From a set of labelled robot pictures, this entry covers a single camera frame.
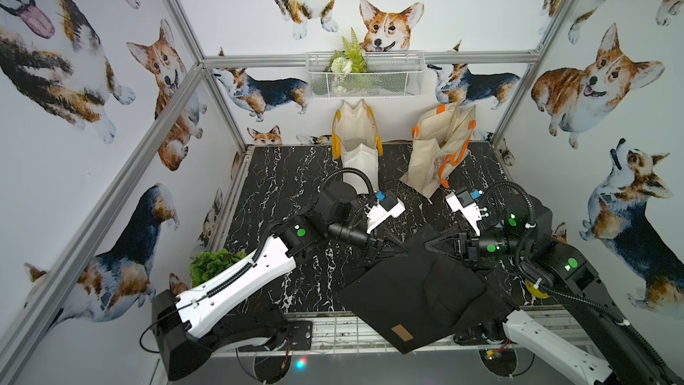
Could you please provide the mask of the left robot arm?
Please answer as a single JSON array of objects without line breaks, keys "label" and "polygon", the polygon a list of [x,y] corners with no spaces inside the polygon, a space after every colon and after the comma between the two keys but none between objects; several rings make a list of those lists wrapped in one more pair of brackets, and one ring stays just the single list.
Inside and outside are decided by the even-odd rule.
[{"label": "left robot arm", "polygon": [[152,301],[152,333],[169,381],[199,370],[223,348],[279,349],[293,344],[297,323],[276,308],[237,313],[235,308],[275,279],[304,265],[330,242],[356,247],[365,262],[382,260],[386,247],[402,251],[393,235],[378,237],[376,228],[405,211],[392,192],[374,190],[361,170],[343,168],[340,174],[361,178],[368,189],[365,202],[356,189],[334,176],[320,186],[312,204],[281,222],[271,224],[256,249],[243,260],[197,287],[180,294],[162,292]]}]

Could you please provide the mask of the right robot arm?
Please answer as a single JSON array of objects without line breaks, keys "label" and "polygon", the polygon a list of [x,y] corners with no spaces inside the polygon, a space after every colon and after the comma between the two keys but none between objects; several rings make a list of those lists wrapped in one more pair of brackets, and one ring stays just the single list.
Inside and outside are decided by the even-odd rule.
[{"label": "right robot arm", "polygon": [[600,351],[593,356],[542,327],[521,309],[502,321],[508,340],[539,356],[574,384],[681,384],[634,325],[616,308],[586,256],[551,232],[551,211],[520,185],[449,192],[445,202],[466,223],[425,243],[464,267],[483,270],[508,258],[529,292],[556,299]]}]

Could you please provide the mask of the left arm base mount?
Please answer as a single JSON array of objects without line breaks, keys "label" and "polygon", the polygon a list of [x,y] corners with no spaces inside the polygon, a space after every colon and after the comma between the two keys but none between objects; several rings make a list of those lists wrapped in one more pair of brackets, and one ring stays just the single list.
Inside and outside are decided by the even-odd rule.
[{"label": "left arm base mount", "polygon": [[274,352],[290,350],[309,350],[312,347],[314,323],[312,321],[288,322],[273,337],[261,345],[247,345],[238,348],[239,352]]}]

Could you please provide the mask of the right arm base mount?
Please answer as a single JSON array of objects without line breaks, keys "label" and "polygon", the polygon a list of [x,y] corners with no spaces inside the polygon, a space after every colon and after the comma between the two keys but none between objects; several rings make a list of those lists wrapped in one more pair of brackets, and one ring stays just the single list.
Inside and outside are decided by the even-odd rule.
[{"label": "right arm base mount", "polygon": [[504,333],[503,322],[494,320],[457,332],[452,340],[460,346],[502,346],[508,341],[508,338]]}]

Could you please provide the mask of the black canvas bag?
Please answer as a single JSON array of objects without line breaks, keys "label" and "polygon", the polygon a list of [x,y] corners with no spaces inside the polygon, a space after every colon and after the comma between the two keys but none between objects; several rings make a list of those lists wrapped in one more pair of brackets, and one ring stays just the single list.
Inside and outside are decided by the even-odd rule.
[{"label": "black canvas bag", "polygon": [[515,310],[475,271],[427,251],[438,236],[424,226],[407,241],[407,256],[382,260],[336,294],[354,313],[402,354],[454,333],[502,320]]}]

